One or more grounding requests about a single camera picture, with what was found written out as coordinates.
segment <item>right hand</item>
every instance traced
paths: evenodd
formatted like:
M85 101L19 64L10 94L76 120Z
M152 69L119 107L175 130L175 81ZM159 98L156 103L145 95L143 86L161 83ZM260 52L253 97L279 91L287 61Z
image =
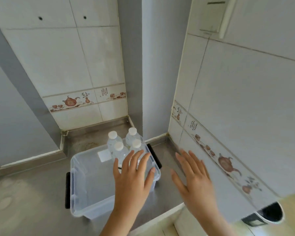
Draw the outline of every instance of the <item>right hand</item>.
M173 182L187 208L199 223L202 225L212 222L220 213L208 170L192 151L189 151L189 154L182 149L180 151L181 155L176 153L176 157L185 172L187 185L185 186L177 173L171 170Z

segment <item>finger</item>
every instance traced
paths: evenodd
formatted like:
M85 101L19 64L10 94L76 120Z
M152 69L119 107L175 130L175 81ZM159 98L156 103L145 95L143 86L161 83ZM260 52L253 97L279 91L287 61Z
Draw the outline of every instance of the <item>finger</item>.
M211 180L211 178L210 178L210 174L208 173L208 169L206 168L205 163L204 163L203 161L202 161L202 164L203 164L203 167L204 167L204 169L205 169L205 174L206 174L207 178L208 178L209 180Z
M138 173L140 174L144 174L145 170L147 168L147 161L150 157L150 153L146 153L144 154L144 156L142 157L142 159L140 160L139 166L138 166Z
M183 197L187 192L188 189L187 187L184 185L184 183L181 181L181 179L179 178L178 174L176 173L176 171L174 171L173 169L170 170L171 173L171 179L173 180L174 184L176 185L179 193L181 194L181 196Z
M181 164L181 167L182 167L183 171L185 172L186 177L193 177L194 172L191 169L188 161L183 156L179 155L178 153L176 153L176 158L179 161L179 163Z
M180 152L183 155L183 157L185 157L185 159L188 161L193 172L196 174L200 174L200 170L199 170L195 160L191 156L189 156L189 154L187 152L185 152L184 149L180 149Z
M200 168L202 167L201 166L201 161L196 157L196 155L192 151L189 151L188 153L193 158L193 160L197 164L198 169L200 170Z
M134 150L130 151L130 153L126 156L124 161L122 162L121 172L128 171L129 169L129 162L134 154Z
M138 159L139 157L142 155L144 151L140 150L137 151L131 158L130 160L130 166L129 166L129 170L137 170L137 166L138 166Z
M145 179L144 190L146 190L147 192L150 192L151 186L153 184L154 173L155 173L155 167L152 167L148 173L148 176Z
M120 172L118 170L118 158L115 158L115 161L114 161L113 175L115 179L120 175Z

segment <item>teapot illustration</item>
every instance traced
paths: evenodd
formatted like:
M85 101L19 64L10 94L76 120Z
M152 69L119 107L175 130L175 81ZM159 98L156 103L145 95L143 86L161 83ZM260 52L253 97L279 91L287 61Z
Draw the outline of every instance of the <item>teapot illustration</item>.
M76 97L75 99L69 98L69 96L67 96L68 98L66 99L66 101L62 100L67 106L72 107L74 105L76 105L76 99L80 98L80 97Z
M227 172L229 172L229 173L232 172L232 171L237 171L237 172L240 174L240 176L242 176L242 174L241 174L241 172L240 172L239 170L233 168L233 166L232 166L232 162L231 162L230 159L232 159L232 158L231 158L231 157L227 158L227 157L224 157L224 156L222 156L222 155L220 154L220 157L219 157L219 160L218 160L218 161L219 161L221 167L222 167L225 171L227 171Z

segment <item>black handle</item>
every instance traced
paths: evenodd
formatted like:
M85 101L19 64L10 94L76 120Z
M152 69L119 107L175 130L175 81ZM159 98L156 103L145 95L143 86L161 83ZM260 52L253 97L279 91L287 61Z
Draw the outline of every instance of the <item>black handle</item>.
M152 157L154 158L154 160L155 160L155 162L156 162L158 168L161 169L161 168L162 168L162 164L161 164L161 162L159 161L157 155L155 154L155 152L154 152L154 150L153 150L151 144L147 144L147 147L148 147L148 149L150 150L150 152L151 152L151 154L152 154Z
M70 209L70 185L71 185L71 172L67 172L66 175L66 198L64 201L64 206L66 209Z

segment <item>plastic water bottle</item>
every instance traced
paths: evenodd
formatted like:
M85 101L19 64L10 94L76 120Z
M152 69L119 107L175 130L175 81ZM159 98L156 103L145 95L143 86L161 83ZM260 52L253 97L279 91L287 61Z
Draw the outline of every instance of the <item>plastic water bottle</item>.
M122 142L121 137L117 135L116 131L111 131L108 133L108 141L107 141L107 146L108 150L110 151L111 156L113 157L114 155L114 145L117 142Z
M144 144L142 144L141 140L139 140L139 139L134 139L134 140L133 140L133 142L132 142L132 147L130 147L130 150L129 150L129 151L132 151L132 150L134 150L134 153L136 153L136 152L138 152L138 151L141 151L141 150L144 151L144 152L142 153L142 155L139 157L139 159L138 159L138 163L139 163L139 161L142 159L142 157L144 156L144 154L147 153Z
M126 143L128 147L132 147L132 142L135 139L139 139L141 142L143 141L143 138L138 134L137 129L135 127L130 127L126 135Z
M118 167L121 168L122 162L128 154L129 150L127 149L127 147L124 146L123 142L115 143L113 156L118 158Z

